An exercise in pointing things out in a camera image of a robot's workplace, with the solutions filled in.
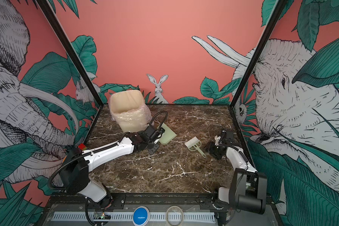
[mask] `green hand brush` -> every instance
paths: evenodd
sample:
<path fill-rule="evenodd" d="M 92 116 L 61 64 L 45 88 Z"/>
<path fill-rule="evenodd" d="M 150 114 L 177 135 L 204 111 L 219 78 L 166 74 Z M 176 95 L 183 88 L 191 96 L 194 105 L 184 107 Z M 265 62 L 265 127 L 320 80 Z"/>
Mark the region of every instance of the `green hand brush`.
<path fill-rule="evenodd" d="M 189 141 L 187 141 L 185 143 L 185 146 L 190 150 L 190 151 L 199 151 L 199 153 L 206 158 L 206 155 L 203 153 L 203 151 L 200 149 L 202 143 L 201 141 L 197 138 L 194 137 L 192 139 L 190 139 Z"/>

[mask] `green dustpan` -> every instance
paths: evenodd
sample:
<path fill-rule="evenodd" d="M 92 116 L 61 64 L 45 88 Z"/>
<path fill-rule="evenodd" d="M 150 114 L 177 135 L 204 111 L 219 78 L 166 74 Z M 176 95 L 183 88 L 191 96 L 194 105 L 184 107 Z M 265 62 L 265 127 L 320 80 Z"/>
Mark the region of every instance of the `green dustpan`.
<path fill-rule="evenodd" d="M 161 144 L 168 144 L 173 138 L 177 136 L 175 132 L 172 131 L 166 124 L 162 124 L 162 128 L 164 129 L 164 133 L 162 134 L 162 137 L 159 139 L 159 142 Z"/>

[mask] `marble tabletop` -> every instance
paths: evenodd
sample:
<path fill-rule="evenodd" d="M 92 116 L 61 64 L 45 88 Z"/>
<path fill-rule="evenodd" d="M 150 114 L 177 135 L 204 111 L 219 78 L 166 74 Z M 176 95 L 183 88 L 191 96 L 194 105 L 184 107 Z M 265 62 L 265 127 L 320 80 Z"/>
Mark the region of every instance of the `marble tabletop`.
<path fill-rule="evenodd" d="M 230 161 L 225 157 L 216 160 L 205 151 L 206 144 L 214 140 L 221 128 L 236 132 L 227 106 L 149 105 L 149 109 L 152 115 L 168 111 L 165 123 L 177 136 L 168 144 L 161 144 L 154 154 L 145 150 L 109 161 L 93 170 L 92 178 L 104 183 L 111 192 L 206 193 L 230 187 L 234 174 Z M 121 136 L 122 130 L 111 120 L 105 105 L 86 146 L 100 147 Z M 201 140 L 206 158 L 184 145 L 194 136 Z"/>

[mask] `blue button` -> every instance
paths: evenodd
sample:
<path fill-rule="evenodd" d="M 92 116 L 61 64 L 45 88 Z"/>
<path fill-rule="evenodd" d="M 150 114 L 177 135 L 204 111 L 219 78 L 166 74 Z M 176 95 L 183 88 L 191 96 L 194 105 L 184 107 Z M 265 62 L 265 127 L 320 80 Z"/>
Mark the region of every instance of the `blue button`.
<path fill-rule="evenodd" d="M 148 216 L 148 209 L 144 206 L 140 206 L 133 213 L 133 223 L 137 226 L 143 226 L 148 222 Z"/>

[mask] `beige trash can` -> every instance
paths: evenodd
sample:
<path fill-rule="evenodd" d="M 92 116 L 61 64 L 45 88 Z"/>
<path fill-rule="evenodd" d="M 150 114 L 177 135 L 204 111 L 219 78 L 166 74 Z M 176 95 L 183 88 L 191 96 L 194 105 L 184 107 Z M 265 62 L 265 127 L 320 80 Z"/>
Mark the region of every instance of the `beige trash can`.
<path fill-rule="evenodd" d="M 123 132 L 145 130 L 152 119 L 151 111 L 139 90 L 114 93 L 109 100 L 109 108 Z"/>

